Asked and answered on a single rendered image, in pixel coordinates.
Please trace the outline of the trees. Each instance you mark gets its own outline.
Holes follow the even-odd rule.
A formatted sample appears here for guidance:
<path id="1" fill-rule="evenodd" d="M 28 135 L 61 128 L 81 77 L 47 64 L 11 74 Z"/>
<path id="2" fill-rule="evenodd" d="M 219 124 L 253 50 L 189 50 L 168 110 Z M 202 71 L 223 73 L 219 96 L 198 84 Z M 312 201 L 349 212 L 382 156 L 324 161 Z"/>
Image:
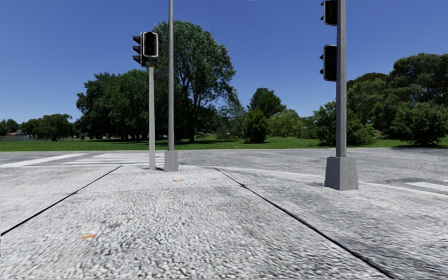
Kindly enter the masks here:
<path id="1" fill-rule="evenodd" d="M 236 70 L 225 45 L 210 32 L 186 21 L 174 23 L 174 51 L 168 51 L 169 27 L 154 26 L 145 45 L 158 47 L 154 58 L 160 71 L 173 62 L 174 134 L 194 142 L 208 131 L 218 139 L 262 143 L 266 137 L 318 139 L 321 146 L 336 142 L 336 102 L 328 102 L 309 117 L 283 104 L 275 92 L 259 87 L 243 107 L 231 85 Z M 76 95 L 79 119 L 50 114 L 18 123 L 0 120 L 0 139 L 20 132 L 33 139 L 57 141 L 87 136 L 117 137 L 141 142 L 148 137 L 149 106 L 155 108 L 153 125 L 158 138 L 169 135 L 169 86 L 156 79 L 149 98 L 149 61 L 137 55 L 142 69 L 122 74 L 97 73 Z M 436 146 L 448 137 L 448 54 L 420 53 L 394 63 L 388 74 L 367 73 L 346 84 L 346 140 L 350 146 L 370 145 L 376 135 Z"/>

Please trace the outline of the traffic light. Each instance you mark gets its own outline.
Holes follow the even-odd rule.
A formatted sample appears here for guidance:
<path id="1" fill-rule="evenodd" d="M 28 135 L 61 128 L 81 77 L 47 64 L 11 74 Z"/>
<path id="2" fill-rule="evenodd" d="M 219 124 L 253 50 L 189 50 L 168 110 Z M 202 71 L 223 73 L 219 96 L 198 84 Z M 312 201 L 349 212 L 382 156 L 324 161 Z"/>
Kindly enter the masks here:
<path id="1" fill-rule="evenodd" d="M 132 56 L 133 60 L 138 62 L 141 67 L 148 66 L 149 78 L 149 168 L 156 169 L 155 155 L 155 107 L 154 107 L 154 59 L 158 57 L 158 35 L 154 32 L 143 32 L 138 36 L 133 36 L 133 40 L 138 43 L 133 45 L 132 49 L 136 52 Z"/>
<path id="2" fill-rule="evenodd" d="M 327 158 L 326 187 L 338 191 L 357 190 L 356 160 L 347 156 L 347 59 L 346 59 L 346 1 L 323 0 L 322 21 L 337 28 L 336 45 L 325 45 L 321 59 L 321 73 L 325 81 L 336 83 L 335 156 Z"/>

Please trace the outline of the sign on a post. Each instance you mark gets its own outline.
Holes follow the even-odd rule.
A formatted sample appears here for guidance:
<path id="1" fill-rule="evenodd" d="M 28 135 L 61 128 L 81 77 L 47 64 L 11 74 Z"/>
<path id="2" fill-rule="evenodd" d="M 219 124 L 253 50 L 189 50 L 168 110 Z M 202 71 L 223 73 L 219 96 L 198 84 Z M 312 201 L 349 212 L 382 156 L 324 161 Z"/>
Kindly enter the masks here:
<path id="1" fill-rule="evenodd" d="M 174 38 L 173 38 L 173 0 L 169 2 L 168 19 L 168 150 L 164 153 L 164 172 L 179 170 L 178 154 L 174 148 Z"/>

